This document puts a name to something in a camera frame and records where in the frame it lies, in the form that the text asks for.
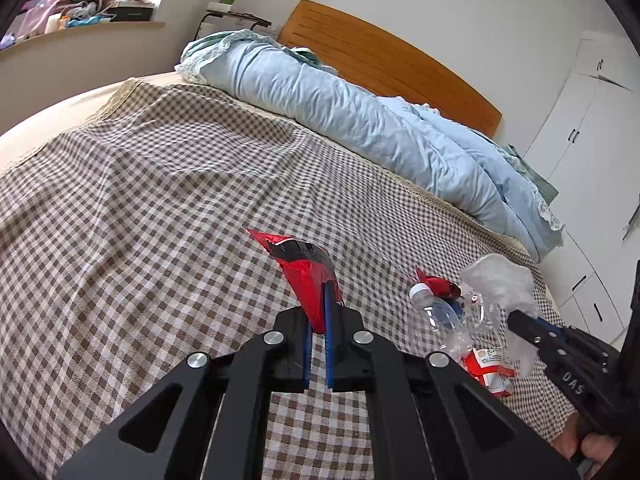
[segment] mattress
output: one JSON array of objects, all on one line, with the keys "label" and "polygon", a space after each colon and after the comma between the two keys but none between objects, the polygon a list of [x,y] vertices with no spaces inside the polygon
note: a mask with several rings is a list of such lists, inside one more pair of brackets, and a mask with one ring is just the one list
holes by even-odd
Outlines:
[{"label": "mattress", "polygon": [[[504,254],[561,322],[519,244],[295,122],[204,86],[110,92],[61,134],[48,111],[17,126],[0,165],[0,418],[44,478],[185,356],[236,351],[298,304],[247,228],[326,248],[345,302],[402,351],[415,266],[456,281]],[[264,478],[373,478],[364,394],[326,388],[323,345],[309,390],[271,397]],[[572,410],[540,362],[504,402],[545,438]]]}]

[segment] headboard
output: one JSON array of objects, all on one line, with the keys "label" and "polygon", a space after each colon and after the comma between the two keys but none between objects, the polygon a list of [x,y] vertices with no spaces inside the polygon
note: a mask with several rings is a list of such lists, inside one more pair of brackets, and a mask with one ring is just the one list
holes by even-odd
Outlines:
[{"label": "headboard", "polygon": [[446,118],[493,137],[501,113],[451,70],[386,30],[300,0],[278,42],[306,46],[347,81],[381,96],[428,103]]}]

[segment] silver screw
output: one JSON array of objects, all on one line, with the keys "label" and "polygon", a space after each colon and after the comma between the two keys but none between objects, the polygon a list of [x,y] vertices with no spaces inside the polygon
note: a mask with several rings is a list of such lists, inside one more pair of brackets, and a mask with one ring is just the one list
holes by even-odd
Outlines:
[{"label": "silver screw", "polygon": [[358,330],[353,334],[353,340],[361,345],[368,345],[373,341],[373,334],[368,330]]},{"label": "silver screw", "polygon": [[202,368],[205,364],[207,364],[207,355],[202,352],[196,352],[195,354],[191,354],[187,357],[187,364],[191,368]]},{"label": "silver screw", "polygon": [[449,364],[449,356],[442,352],[434,352],[429,356],[431,366],[436,368],[444,368]]},{"label": "silver screw", "polygon": [[284,341],[284,334],[277,330],[271,330],[263,336],[263,339],[267,345],[279,345]]}]

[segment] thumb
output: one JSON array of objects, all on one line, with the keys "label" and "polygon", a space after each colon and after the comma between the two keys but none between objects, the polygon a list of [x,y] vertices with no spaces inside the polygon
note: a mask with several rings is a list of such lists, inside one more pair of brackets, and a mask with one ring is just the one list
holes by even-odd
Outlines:
[{"label": "thumb", "polygon": [[616,445],[617,442],[610,436],[590,433],[582,440],[580,450],[585,457],[604,464]]}]

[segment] drawer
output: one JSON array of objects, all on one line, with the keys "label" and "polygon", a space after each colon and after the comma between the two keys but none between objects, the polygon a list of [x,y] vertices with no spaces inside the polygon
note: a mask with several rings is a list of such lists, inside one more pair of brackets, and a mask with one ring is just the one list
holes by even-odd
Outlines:
[{"label": "drawer", "polygon": [[566,300],[566,303],[559,308],[560,316],[562,317],[562,321],[569,326],[573,325],[584,332],[589,332],[589,328],[587,327],[587,323],[582,316],[582,312],[580,311],[580,307],[578,307],[577,301],[574,298],[569,298]]},{"label": "drawer", "polygon": [[562,247],[556,247],[539,264],[554,301],[564,304],[593,276],[593,267],[569,233],[564,231]]},{"label": "drawer", "polygon": [[591,335],[611,343],[622,332],[622,323],[609,295],[594,274],[574,295]]}]

